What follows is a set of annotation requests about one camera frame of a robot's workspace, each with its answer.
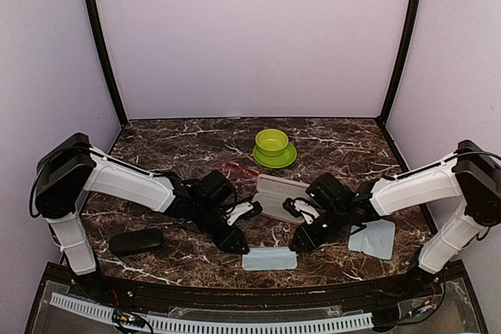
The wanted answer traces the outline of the black front rail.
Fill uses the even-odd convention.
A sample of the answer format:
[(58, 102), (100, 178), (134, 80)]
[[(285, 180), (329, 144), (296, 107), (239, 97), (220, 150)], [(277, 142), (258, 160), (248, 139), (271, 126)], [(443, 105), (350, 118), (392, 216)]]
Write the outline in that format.
[(292, 310), (337, 305), (344, 310), (386, 310), (407, 300), (404, 274), (391, 273), (383, 262), (355, 260), (285, 271), (245, 271), (240, 260), (222, 264), (185, 259), (180, 264), (151, 258), (100, 259), (104, 282), (122, 307), (166, 311), (181, 304), (207, 309)]

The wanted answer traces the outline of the blue cleaning cloth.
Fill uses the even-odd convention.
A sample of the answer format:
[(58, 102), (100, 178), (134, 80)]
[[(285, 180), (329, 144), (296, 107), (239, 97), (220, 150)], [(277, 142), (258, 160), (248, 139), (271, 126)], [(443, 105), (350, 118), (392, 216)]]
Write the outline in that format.
[(395, 224), (391, 221), (372, 221), (352, 225), (348, 239), (350, 251), (364, 253), (381, 260), (390, 260), (395, 240)]
[(297, 254), (288, 247), (251, 248), (242, 256), (245, 271), (284, 271), (297, 267)]

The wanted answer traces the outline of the pink glasses case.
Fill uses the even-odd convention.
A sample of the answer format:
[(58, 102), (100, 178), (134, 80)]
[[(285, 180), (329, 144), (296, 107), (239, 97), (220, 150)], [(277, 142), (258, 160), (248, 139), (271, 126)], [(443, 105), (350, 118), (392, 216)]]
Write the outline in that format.
[(273, 177), (267, 174), (259, 174), (256, 183), (256, 193), (252, 202), (257, 201), (262, 207), (262, 215), (288, 222), (291, 224), (303, 224), (305, 219), (300, 215), (294, 217), (283, 208), (283, 202), (288, 199), (301, 197), (307, 199), (306, 189), (308, 184)]

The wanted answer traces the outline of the pink sunglasses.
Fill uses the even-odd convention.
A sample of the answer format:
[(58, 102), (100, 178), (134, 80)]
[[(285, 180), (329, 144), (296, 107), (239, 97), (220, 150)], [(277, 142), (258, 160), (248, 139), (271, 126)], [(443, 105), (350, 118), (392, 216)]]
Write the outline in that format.
[(242, 175), (246, 178), (257, 178), (260, 175), (258, 170), (242, 166), (240, 163), (232, 161), (224, 162), (222, 166), (229, 174), (237, 174), (238, 176)]

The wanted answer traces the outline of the black frame post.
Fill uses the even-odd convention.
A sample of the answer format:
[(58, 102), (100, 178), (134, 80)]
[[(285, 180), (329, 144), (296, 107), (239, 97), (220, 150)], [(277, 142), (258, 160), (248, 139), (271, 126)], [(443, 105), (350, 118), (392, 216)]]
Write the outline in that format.
[(395, 103), (398, 87), (402, 79), (405, 62), (407, 60), (413, 30), (416, 22), (420, 0), (409, 0), (405, 20), (402, 28), (402, 35), (400, 38), (397, 55), (395, 58), (394, 68), (391, 74), (391, 79), (388, 85), (387, 94), (385, 95), (382, 110), (380, 112), (380, 122), (386, 125), (391, 115), (391, 110)]
[(124, 127), (128, 123), (128, 117), (126, 115), (124, 104), (119, 93), (118, 85), (114, 76), (113, 67), (108, 53), (108, 48), (106, 46), (103, 27), (99, 17), (97, 0), (85, 0), (85, 5), (94, 44), (99, 58), (99, 64), (106, 83), (106, 88), (110, 95), (110, 99), (118, 122), (121, 127)]

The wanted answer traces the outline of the left black frame post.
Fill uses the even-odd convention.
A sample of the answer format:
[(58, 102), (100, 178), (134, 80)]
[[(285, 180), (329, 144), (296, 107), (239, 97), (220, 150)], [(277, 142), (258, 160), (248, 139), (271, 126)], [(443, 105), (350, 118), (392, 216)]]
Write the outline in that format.
[(85, 5), (94, 44), (99, 58), (99, 64), (106, 83), (106, 88), (110, 95), (110, 99), (118, 122), (121, 127), (124, 127), (128, 123), (128, 117), (126, 115), (124, 104), (119, 93), (118, 85), (114, 76), (113, 67), (108, 53), (108, 48), (106, 46), (103, 27), (99, 17), (97, 0), (85, 0)]

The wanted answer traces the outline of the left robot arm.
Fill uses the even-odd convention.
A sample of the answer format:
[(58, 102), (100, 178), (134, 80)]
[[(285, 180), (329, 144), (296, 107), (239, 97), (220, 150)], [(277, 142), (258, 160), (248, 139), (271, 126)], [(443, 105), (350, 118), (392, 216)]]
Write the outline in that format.
[(152, 172), (125, 163), (93, 147), (76, 133), (44, 156), (36, 167), (29, 213), (43, 217), (55, 233), (80, 287), (94, 300), (110, 294), (110, 281), (87, 239), (77, 202), (86, 192), (99, 192), (137, 203), (169, 217), (191, 221), (221, 251), (249, 251), (239, 219), (261, 213), (259, 203), (239, 200), (236, 189), (219, 171), (202, 179), (183, 180), (174, 172)]

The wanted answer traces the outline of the green bowl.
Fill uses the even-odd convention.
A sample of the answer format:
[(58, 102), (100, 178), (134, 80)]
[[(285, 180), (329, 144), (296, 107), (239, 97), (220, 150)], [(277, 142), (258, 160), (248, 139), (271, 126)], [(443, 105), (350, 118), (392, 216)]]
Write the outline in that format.
[(265, 156), (282, 154), (289, 144), (288, 136), (281, 130), (269, 128), (259, 131), (255, 136), (258, 151)]

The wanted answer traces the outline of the green plate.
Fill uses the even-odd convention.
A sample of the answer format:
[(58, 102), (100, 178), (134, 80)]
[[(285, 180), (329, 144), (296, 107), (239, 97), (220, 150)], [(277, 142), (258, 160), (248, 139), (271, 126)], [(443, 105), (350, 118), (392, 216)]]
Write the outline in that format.
[(268, 168), (281, 169), (290, 166), (297, 159), (297, 150), (289, 143), (278, 156), (266, 156), (258, 146), (253, 149), (254, 160)]

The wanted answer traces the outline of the right black frame post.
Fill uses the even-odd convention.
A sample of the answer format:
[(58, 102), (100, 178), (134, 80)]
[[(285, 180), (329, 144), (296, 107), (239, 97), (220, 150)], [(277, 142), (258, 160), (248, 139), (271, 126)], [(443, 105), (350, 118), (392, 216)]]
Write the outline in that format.
[(380, 122), (386, 125), (391, 115), (391, 110), (395, 103), (398, 87), (402, 79), (405, 62), (407, 60), (413, 30), (416, 22), (420, 0), (409, 0), (405, 20), (402, 28), (402, 35), (400, 38), (397, 55), (395, 58), (394, 68), (391, 74), (391, 79), (388, 85), (387, 94), (385, 95), (382, 110), (380, 112)]

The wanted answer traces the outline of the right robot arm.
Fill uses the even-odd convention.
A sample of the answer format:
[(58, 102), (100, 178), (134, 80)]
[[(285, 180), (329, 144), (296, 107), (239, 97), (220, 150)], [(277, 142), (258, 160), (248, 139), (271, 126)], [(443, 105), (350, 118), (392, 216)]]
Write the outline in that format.
[(306, 194), (306, 199), (287, 199), (283, 204), (291, 214), (305, 219), (289, 245), (297, 253), (316, 250), (348, 226), (362, 226), (440, 199), (459, 198), (452, 216), (417, 254), (413, 270), (400, 279), (400, 292), (415, 298), (429, 286), (430, 275), (437, 274), (481, 232), (500, 223), (500, 157), (463, 140), (454, 153), (438, 161), (367, 181), (356, 191), (332, 174), (322, 174)]

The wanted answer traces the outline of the black glasses case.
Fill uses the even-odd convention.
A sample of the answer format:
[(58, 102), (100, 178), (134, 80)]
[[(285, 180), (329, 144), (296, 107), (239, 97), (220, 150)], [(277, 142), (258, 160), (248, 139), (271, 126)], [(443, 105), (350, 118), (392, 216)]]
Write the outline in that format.
[(164, 236), (159, 229), (147, 228), (114, 235), (109, 241), (110, 252), (117, 257), (148, 253), (164, 245)]

